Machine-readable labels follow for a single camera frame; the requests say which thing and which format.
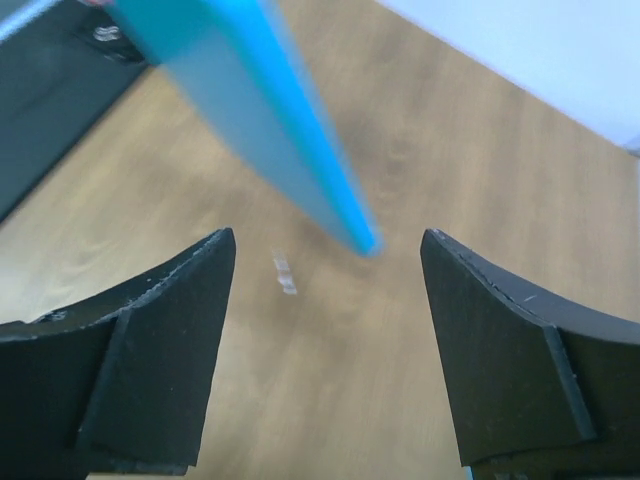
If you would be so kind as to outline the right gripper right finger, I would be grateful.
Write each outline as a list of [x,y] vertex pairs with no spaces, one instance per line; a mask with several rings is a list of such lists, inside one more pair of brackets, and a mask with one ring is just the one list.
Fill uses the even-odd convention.
[[635,479],[639,326],[438,229],[421,262],[461,464],[474,479]]

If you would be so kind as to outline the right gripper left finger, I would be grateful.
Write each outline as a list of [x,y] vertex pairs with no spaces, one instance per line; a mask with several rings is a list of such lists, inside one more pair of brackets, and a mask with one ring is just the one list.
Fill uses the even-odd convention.
[[217,230],[166,262],[1,327],[1,475],[182,476],[198,461],[234,274]]

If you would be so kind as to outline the teal box lid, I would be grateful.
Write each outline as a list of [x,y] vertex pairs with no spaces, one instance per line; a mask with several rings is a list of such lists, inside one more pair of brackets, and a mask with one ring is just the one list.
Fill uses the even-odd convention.
[[383,245],[349,157],[272,1],[115,1],[110,12],[229,149],[359,255]]

